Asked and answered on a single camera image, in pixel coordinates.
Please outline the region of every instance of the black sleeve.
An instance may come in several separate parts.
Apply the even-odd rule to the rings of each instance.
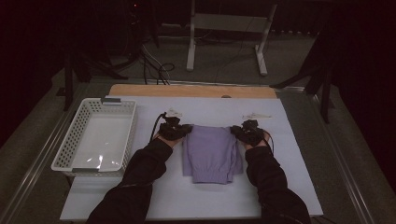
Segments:
[[[151,199],[151,184],[165,173],[165,162],[171,154],[172,148],[160,139],[137,150],[122,181],[107,192],[87,223],[144,223]]]
[[[258,189],[263,223],[311,223],[303,200],[288,189],[285,173],[274,158],[271,148],[249,149],[246,160],[247,177]]]

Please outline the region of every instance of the basket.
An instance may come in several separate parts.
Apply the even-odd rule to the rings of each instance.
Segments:
[[[123,175],[137,115],[135,101],[84,99],[51,169],[69,176]]]

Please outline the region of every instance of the black glove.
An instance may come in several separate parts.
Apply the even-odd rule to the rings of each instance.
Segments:
[[[261,140],[264,140],[264,130],[259,128],[259,123],[255,119],[248,119],[242,123],[242,127],[234,125],[231,127],[231,133],[235,137],[248,145],[257,146]]]
[[[166,122],[160,125],[160,130],[158,131],[158,134],[166,140],[175,141],[179,138],[186,136],[192,131],[192,126],[190,124],[179,125],[179,118],[167,118],[166,116],[163,116],[163,118]]]

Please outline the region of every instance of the white board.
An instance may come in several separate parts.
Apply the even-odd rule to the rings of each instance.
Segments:
[[[284,169],[289,187],[305,202],[311,216],[323,215],[317,194],[295,141],[286,112],[278,99],[234,99],[199,97],[119,96],[135,100],[138,116],[132,154],[144,147],[150,138],[155,119],[169,108],[183,114],[180,124],[212,127],[241,125],[243,116],[251,113],[271,116],[258,119],[259,127],[274,139],[275,157]],[[244,173],[235,175],[233,183],[193,184],[190,176],[182,175],[182,143],[166,162],[167,172],[154,183],[148,220],[244,218],[261,215],[257,190],[248,182],[245,152]],[[76,177],[64,206],[61,220],[83,220],[102,200],[106,191],[116,186],[120,178]]]

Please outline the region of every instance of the folded garment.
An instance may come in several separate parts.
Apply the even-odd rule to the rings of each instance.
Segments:
[[[243,173],[242,157],[230,127],[193,125],[183,141],[183,175],[193,183],[233,182]]]

